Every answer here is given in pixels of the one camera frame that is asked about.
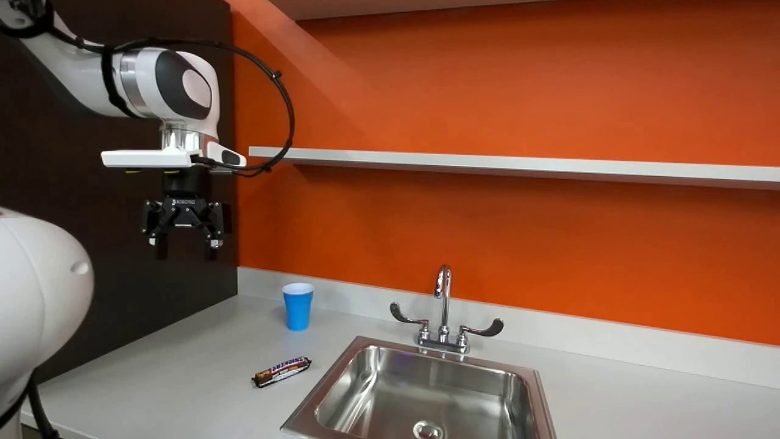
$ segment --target white shelf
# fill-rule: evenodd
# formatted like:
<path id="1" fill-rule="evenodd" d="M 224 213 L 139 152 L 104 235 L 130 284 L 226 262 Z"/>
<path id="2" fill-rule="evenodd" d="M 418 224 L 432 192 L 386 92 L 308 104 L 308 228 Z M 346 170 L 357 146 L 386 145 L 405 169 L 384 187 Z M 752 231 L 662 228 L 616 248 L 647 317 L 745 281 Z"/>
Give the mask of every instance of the white shelf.
<path id="1" fill-rule="evenodd" d="M 247 157 L 276 157 L 278 146 L 251 146 Z M 349 152 L 349 149 L 296 149 L 284 157 L 308 167 L 360 167 L 439 173 L 512 173 L 545 179 L 596 179 L 641 182 L 696 182 L 729 187 L 780 185 L 780 167 L 718 167 L 674 160 L 595 160 L 595 158 L 542 158 L 542 157 L 475 157 L 475 153 L 407 153 L 407 152 Z"/>
<path id="2" fill-rule="evenodd" d="M 272 0 L 293 19 L 329 19 L 355 14 L 390 14 L 390 13 L 418 13 L 418 9 L 453 9 L 479 4 L 512 4 L 534 0 Z"/>

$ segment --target blue cup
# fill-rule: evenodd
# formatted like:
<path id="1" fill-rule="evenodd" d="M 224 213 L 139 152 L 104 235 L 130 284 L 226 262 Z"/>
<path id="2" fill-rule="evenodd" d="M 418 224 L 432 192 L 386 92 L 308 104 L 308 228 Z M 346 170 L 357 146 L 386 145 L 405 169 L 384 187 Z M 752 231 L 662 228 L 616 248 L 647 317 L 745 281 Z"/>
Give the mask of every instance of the blue cup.
<path id="1" fill-rule="evenodd" d="M 290 331 L 305 331 L 308 326 L 311 314 L 311 284 L 286 284 L 282 286 L 284 296 L 284 323 Z"/>

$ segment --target stainless steel sink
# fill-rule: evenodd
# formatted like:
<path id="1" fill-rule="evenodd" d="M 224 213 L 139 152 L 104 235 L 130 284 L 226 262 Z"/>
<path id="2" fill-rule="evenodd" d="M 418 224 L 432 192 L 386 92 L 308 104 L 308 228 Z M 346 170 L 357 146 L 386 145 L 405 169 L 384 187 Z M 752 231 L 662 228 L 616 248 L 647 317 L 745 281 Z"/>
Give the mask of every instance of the stainless steel sink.
<path id="1" fill-rule="evenodd" d="M 282 429 L 321 439 L 552 439 L 534 370 L 364 337 Z"/>

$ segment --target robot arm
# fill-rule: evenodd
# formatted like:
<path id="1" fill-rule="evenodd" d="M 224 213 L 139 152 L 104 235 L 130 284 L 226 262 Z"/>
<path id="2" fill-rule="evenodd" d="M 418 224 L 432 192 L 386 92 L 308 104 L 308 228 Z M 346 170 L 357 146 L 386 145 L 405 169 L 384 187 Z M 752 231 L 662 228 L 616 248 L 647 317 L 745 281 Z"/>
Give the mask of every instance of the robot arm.
<path id="1" fill-rule="evenodd" d="M 102 152 L 107 169 L 246 167 L 241 153 L 218 145 L 218 86 L 205 58 L 82 41 L 48 0 L 0 0 L 0 30 L 16 36 L 87 112 L 160 119 L 159 152 Z"/>

